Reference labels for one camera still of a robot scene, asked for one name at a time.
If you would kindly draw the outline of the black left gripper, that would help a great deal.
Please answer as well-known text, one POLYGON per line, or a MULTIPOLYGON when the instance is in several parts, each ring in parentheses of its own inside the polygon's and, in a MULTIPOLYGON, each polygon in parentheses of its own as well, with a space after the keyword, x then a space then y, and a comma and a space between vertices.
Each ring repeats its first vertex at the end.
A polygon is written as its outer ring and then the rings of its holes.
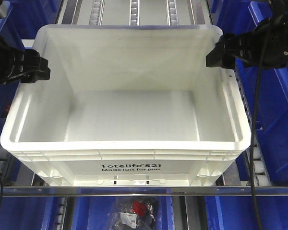
POLYGON ((0 84, 12 82, 36 83, 50 79, 48 60, 40 56, 34 49, 17 49, 10 46, 0 35, 0 84), (24 73, 24 67, 36 69, 24 73))

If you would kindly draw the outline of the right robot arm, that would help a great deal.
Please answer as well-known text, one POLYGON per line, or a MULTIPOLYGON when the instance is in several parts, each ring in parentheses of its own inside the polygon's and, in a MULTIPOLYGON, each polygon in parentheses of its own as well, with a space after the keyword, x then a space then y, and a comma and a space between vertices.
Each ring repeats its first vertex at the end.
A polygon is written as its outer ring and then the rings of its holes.
POLYGON ((271 17, 250 32, 223 34, 206 55, 207 67, 234 69, 239 59, 245 67, 281 69, 288 64, 288 0, 270 0, 271 17))

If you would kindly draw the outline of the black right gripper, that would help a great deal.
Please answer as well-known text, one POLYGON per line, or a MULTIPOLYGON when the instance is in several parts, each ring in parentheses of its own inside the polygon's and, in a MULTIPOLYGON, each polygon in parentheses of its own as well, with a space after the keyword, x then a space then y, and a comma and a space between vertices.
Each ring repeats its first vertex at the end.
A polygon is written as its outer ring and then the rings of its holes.
POLYGON ((222 35, 205 57, 209 68, 234 69, 240 59, 245 67, 280 69, 288 64, 288 14, 262 20, 252 31, 222 35))

